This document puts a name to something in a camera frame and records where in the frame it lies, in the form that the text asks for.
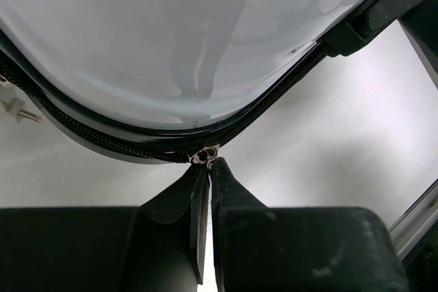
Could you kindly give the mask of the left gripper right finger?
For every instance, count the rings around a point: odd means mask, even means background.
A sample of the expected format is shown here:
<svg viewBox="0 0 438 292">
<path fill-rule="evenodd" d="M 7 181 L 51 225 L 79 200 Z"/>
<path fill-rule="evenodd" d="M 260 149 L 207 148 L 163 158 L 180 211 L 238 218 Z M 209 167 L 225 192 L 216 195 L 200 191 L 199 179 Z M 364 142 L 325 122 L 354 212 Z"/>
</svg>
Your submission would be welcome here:
<svg viewBox="0 0 438 292">
<path fill-rule="evenodd" d="M 361 207 L 264 205 L 223 158 L 211 168 L 219 291 L 408 291 L 387 228 Z"/>
</svg>

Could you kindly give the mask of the white black hard-shell suitcase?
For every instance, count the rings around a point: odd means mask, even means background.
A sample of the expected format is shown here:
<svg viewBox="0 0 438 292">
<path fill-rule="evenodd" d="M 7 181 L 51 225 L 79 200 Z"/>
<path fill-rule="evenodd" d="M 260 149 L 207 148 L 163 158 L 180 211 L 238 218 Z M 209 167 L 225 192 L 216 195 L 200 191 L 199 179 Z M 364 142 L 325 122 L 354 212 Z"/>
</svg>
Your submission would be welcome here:
<svg viewBox="0 0 438 292">
<path fill-rule="evenodd" d="M 85 147 L 187 163 L 427 0 L 1 0 L 1 74 Z"/>
</svg>

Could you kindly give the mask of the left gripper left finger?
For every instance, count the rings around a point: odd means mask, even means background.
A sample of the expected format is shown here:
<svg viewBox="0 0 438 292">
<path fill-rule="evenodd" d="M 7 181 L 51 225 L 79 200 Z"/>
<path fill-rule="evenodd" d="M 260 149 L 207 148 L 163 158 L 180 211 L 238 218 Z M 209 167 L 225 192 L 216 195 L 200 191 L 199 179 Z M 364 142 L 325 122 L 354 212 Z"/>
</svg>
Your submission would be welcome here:
<svg viewBox="0 0 438 292">
<path fill-rule="evenodd" d="M 2 291 L 195 291 L 203 283 L 207 168 L 136 207 L 1 210 Z"/>
</svg>

